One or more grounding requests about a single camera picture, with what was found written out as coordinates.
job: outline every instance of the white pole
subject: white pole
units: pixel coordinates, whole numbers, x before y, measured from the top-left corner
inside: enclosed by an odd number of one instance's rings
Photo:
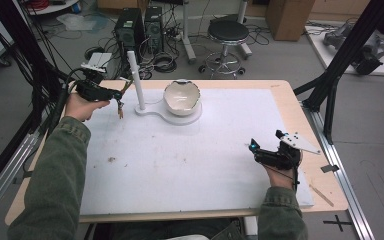
[[[132,70],[133,83],[135,84],[136,94],[138,95],[140,110],[145,110],[145,102],[143,100],[142,85],[140,84],[140,77],[139,77],[138,65],[136,64],[135,52],[128,51],[127,58],[130,63],[130,70]]]

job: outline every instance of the cardboard box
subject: cardboard box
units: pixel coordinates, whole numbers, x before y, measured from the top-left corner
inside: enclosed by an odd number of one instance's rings
[[[98,0],[98,8],[111,12],[123,8],[140,8],[144,13],[148,3],[149,0]]]
[[[274,40],[298,41],[315,0],[272,0],[266,22]]]

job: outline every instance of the green jacket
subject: green jacket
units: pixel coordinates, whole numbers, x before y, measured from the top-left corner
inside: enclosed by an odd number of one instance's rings
[[[8,239],[74,239],[85,184],[89,129],[64,117],[47,139],[27,188],[24,211]],[[269,188],[258,218],[259,239],[306,239],[292,190]]]

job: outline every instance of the white board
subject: white board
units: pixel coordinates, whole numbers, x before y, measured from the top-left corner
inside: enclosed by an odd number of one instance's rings
[[[323,30],[323,28],[321,27],[312,27],[312,26],[306,26],[305,29],[308,32],[320,32]],[[315,34],[308,35],[311,43],[313,44],[314,49],[317,52],[317,55],[320,58],[320,61],[322,61],[323,66],[327,68],[329,64],[332,62],[333,57],[337,53],[337,50],[333,46],[325,46],[323,44],[324,36],[325,36],[324,32],[322,32],[319,35],[315,35]],[[381,57],[379,61],[382,62],[383,65],[380,65],[379,67],[377,67],[369,75],[384,76],[384,57]],[[358,74],[353,66],[348,66],[347,70],[345,70],[345,73]]]
[[[259,208],[269,179],[248,150],[251,138],[276,151],[285,131],[270,90],[203,89],[202,115],[187,126],[138,116],[134,90],[86,122],[88,148],[81,215],[167,213]],[[144,90],[146,102],[163,90]],[[314,205],[303,172],[297,194]]]

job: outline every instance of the computer tower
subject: computer tower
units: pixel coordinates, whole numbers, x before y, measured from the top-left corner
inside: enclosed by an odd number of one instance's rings
[[[164,51],[163,10],[161,7],[147,7],[145,12],[145,33],[149,37],[148,52]]]
[[[124,57],[127,51],[134,51],[138,63],[146,50],[145,30],[142,22],[142,12],[139,8],[124,8],[114,27],[116,40],[123,48]]]

